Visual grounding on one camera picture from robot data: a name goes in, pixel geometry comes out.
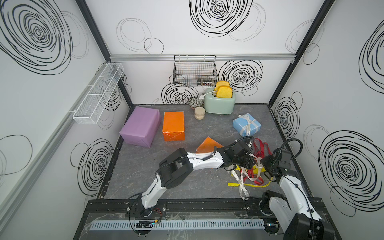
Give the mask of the blue gift box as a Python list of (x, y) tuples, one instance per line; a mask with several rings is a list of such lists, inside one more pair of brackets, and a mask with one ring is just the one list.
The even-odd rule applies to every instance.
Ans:
[(249, 113), (238, 115), (233, 120), (233, 128), (241, 137), (253, 136), (261, 130), (262, 125)]

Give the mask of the patterned ceramic bowl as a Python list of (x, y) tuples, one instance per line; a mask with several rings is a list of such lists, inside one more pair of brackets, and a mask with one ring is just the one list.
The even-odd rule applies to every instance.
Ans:
[(188, 104), (192, 109), (195, 109), (197, 107), (202, 107), (204, 102), (200, 98), (191, 98), (189, 99)]

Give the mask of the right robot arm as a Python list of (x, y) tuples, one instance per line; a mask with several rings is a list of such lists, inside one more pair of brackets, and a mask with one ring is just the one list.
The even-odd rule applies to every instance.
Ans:
[(333, 226), (317, 213), (297, 172), (291, 170), (290, 160), (298, 157), (303, 147), (299, 139), (290, 139), (261, 160), (266, 175), (276, 178), (284, 193), (265, 191), (260, 208), (265, 215), (277, 218), (284, 240), (333, 240)]

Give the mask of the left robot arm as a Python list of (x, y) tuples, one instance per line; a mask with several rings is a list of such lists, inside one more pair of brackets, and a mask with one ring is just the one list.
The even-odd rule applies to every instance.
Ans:
[(215, 147), (210, 153), (188, 153), (180, 148), (170, 154), (155, 172), (155, 179), (149, 188), (139, 194), (127, 208), (129, 217), (147, 217), (158, 200), (169, 189), (179, 186), (192, 172), (203, 169), (224, 169), (232, 171), (237, 166), (251, 169), (255, 157), (251, 155), (254, 137), (246, 136), (221, 148)]

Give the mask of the spice jars in basket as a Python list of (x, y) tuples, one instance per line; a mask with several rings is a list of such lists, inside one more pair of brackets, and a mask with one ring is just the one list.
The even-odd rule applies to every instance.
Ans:
[(198, 87), (205, 87), (205, 86), (211, 86), (212, 81), (211, 80), (204, 80), (204, 79), (197, 79), (196, 80), (196, 86)]

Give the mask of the rear yellow sponge toast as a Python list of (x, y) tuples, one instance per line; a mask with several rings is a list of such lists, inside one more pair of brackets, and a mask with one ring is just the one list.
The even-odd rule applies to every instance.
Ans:
[(215, 91), (217, 91), (220, 87), (229, 87), (230, 83), (227, 81), (218, 81), (215, 86)]

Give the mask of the small jar with beige lid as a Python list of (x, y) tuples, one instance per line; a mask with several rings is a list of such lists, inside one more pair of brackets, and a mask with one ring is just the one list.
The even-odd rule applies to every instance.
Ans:
[(194, 110), (195, 119), (197, 120), (203, 120), (205, 118), (205, 108), (203, 107), (196, 107)]

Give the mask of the mint green toaster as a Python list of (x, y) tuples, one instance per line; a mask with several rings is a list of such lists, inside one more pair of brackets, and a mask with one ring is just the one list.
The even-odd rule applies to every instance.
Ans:
[(214, 88), (207, 88), (204, 98), (204, 108), (206, 113), (230, 115), (232, 114), (236, 102), (236, 94), (230, 99), (214, 97)]

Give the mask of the purple gift box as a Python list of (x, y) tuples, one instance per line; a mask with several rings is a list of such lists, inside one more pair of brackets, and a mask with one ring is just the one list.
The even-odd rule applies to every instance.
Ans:
[(160, 123), (159, 110), (135, 107), (120, 136), (127, 144), (150, 148)]

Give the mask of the front yellow sponge toast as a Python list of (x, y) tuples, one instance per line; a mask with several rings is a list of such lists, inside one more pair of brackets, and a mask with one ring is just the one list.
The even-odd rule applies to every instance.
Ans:
[(233, 97), (233, 90), (229, 86), (221, 86), (216, 92), (217, 98), (231, 99)]

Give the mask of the white mesh wall shelf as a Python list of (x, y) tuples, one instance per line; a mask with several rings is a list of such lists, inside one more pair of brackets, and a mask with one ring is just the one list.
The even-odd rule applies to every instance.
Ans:
[(100, 66), (90, 89), (73, 114), (78, 124), (90, 125), (99, 121), (123, 73), (120, 63), (107, 62)]

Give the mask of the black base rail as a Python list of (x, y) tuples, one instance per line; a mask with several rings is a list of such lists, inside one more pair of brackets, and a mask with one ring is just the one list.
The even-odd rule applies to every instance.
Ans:
[(138, 219), (165, 218), (177, 213), (216, 213), (235, 212), (247, 217), (265, 218), (268, 209), (264, 198), (242, 199), (160, 199), (151, 210), (142, 210), (139, 201), (130, 200), (91, 200), (84, 210), (83, 217), (90, 214), (122, 214), (123, 217)]

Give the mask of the yellow sponge toast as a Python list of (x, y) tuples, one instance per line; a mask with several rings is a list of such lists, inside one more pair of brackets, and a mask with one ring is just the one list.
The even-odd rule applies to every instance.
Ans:
[(227, 81), (218, 81), (215, 86), (215, 91), (217, 91), (220, 87), (229, 87), (230, 83)]
[(216, 92), (217, 98), (231, 99), (233, 97), (233, 90), (229, 86), (221, 86)]

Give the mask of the orange box red ribbon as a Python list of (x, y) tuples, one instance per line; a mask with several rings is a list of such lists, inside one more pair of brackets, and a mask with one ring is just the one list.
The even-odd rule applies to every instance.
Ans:
[(184, 112), (165, 112), (163, 137), (166, 142), (185, 140)]

